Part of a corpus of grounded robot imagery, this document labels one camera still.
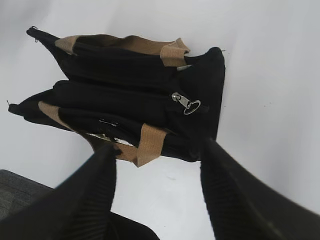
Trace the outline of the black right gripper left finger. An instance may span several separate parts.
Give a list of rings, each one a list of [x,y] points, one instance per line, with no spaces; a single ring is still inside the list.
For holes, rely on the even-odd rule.
[[[61,185],[0,222],[2,240],[106,240],[116,151],[105,145]]]

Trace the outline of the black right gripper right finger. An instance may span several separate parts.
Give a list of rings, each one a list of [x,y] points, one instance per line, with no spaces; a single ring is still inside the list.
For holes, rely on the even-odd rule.
[[[211,138],[203,141],[200,181],[217,240],[318,240],[320,216],[276,192]]]

